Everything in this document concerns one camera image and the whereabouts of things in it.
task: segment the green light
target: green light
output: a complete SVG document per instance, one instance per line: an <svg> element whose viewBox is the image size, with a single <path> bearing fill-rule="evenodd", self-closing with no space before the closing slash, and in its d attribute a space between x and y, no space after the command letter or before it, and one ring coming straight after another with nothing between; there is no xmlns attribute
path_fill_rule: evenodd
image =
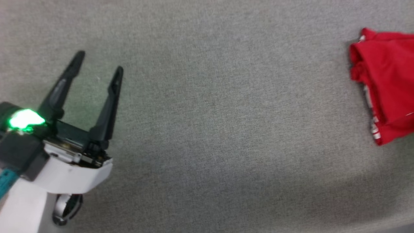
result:
<svg viewBox="0 0 414 233"><path fill-rule="evenodd" d="M11 129L21 129L26 132L33 130L32 125L40 125L43 123L45 123L45 119L30 109L15 112L9 120Z"/></svg>

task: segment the folded red fabric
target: folded red fabric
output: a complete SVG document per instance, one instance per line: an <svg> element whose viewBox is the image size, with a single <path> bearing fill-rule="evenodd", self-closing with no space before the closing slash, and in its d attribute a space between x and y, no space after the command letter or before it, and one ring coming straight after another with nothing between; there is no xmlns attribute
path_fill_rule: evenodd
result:
<svg viewBox="0 0 414 233"><path fill-rule="evenodd" d="M349 52L351 79L366 87L375 142L414 132L414 34L364 28Z"/></svg>

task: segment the cloth fold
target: cloth fold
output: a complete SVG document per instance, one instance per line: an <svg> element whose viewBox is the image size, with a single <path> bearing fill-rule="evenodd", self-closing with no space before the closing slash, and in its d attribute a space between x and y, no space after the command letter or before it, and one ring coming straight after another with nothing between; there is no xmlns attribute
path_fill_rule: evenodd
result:
<svg viewBox="0 0 414 233"><path fill-rule="evenodd" d="M364 28L349 53L351 79L365 85L371 102L375 142L414 132L414 34Z"/></svg>

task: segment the blue connector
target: blue connector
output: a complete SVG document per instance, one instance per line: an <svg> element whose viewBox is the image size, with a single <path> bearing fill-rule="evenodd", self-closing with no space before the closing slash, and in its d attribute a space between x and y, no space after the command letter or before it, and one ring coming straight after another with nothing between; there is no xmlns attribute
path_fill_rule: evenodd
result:
<svg viewBox="0 0 414 233"><path fill-rule="evenodd" d="M0 174L0 200L16 183L19 175L10 169L4 169Z"/></svg>

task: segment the gray fabric surface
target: gray fabric surface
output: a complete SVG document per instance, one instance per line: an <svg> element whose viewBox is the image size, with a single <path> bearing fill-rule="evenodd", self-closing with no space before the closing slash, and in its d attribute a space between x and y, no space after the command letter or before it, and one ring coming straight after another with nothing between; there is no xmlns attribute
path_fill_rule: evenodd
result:
<svg viewBox="0 0 414 233"><path fill-rule="evenodd" d="M348 45L411 0L0 0L0 100L36 107L87 52L64 120L125 68L111 177L73 232L375 232L414 221L414 136L375 146Z"/></svg>

